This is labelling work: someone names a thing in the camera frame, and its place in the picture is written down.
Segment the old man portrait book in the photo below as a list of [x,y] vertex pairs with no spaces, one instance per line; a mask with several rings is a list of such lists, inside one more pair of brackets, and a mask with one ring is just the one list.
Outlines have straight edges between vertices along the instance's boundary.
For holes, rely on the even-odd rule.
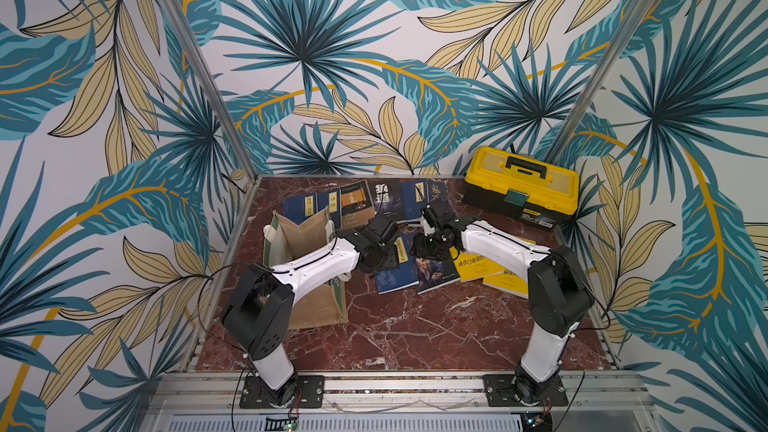
[[416,258],[415,272],[418,278],[418,294],[424,294],[460,280],[455,264],[450,260],[435,261]]

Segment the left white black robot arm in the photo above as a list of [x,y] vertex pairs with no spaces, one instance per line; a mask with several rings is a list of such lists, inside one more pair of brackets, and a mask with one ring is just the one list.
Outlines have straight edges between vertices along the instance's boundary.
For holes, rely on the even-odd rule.
[[342,274],[396,267],[397,233],[394,221],[377,215],[298,259],[273,267],[257,264],[243,273],[221,323],[255,367],[266,403],[281,407],[298,400],[300,378],[283,346],[296,303]]

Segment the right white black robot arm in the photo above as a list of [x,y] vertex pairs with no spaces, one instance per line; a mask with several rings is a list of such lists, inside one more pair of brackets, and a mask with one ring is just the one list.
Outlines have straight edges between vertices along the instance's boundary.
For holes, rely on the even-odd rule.
[[454,251],[480,255],[526,283],[534,326],[514,372],[513,397],[526,405],[545,400],[558,384],[569,338],[595,303],[576,254],[566,246],[534,245],[469,214],[459,216],[442,200],[421,209],[420,224],[414,256],[447,261]]

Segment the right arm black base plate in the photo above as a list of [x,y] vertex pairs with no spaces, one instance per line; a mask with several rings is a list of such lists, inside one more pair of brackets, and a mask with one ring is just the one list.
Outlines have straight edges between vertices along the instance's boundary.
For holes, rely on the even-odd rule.
[[525,374],[486,374],[483,389],[490,407],[566,406],[569,401],[558,374],[536,382]]

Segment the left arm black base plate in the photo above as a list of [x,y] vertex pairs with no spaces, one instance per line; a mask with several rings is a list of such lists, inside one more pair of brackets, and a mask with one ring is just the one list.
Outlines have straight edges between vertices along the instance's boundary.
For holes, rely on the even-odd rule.
[[239,407],[242,409],[319,409],[325,393],[323,375],[296,375],[278,389],[271,389],[259,376],[246,378]]

